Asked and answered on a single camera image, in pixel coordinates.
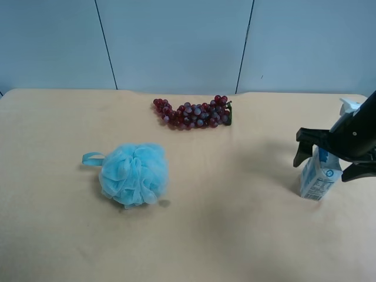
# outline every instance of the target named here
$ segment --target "loofah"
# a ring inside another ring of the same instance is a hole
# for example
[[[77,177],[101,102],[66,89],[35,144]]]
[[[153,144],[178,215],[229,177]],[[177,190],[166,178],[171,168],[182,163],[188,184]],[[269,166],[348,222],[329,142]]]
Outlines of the loofah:
[[[155,204],[166,192],[168,162],[157,144],[124,144],[104,159],[93,159],[98,152],[82,156],[88,166],[102,166],[99,181],[102,194],[124,204],[126,209],[143,203]]]

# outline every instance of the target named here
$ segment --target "beige tablecloth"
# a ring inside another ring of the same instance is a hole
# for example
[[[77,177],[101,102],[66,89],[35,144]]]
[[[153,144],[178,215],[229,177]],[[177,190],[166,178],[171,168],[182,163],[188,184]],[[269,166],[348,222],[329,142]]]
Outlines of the beige tablecloth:
[[[160,125],[154,98],[209,96],[18,89],[0,100],[0,281],[375,281],[376,179],[300,198],[300,127],[330,128],[340,97],[232,96],[233,125]],[[170,165],[159,204],[100,193],[90,151],[156,142]]]

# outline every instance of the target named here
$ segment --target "red grapes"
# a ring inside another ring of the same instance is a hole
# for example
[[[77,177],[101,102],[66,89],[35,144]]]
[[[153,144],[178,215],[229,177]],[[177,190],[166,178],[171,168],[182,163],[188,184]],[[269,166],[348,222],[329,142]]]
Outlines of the red grapes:
[[[165,123],[180,129],[194,127],[217,127],[218,125],[231,125],[232,107],[231,101],[227,102],[226,96],[216,95],[210,103],[192,104],[186,102],[176,110],[166,99],[154,99],[156,112],[161,114]]]

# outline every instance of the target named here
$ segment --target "table surface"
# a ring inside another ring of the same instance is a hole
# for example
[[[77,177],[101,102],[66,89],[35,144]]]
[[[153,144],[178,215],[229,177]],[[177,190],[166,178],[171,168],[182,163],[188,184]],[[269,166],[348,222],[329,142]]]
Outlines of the table surface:
[[[340,97],[231,96],[233,125],[162,126],[154,98],[124,90],[17,89],[0,100],[0,281],[374,281],[376,180],[300,198],[300,127],[330,128]],[[170,184],[125,210],[101,195],[91,151],[155,142]]]

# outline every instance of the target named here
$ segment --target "small carton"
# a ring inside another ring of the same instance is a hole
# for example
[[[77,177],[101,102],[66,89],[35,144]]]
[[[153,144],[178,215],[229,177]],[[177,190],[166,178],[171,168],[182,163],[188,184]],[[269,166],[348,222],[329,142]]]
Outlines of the small carton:
[[[300,175],[300,196],[320,201],[341,175],[339,158],[316,147]]]

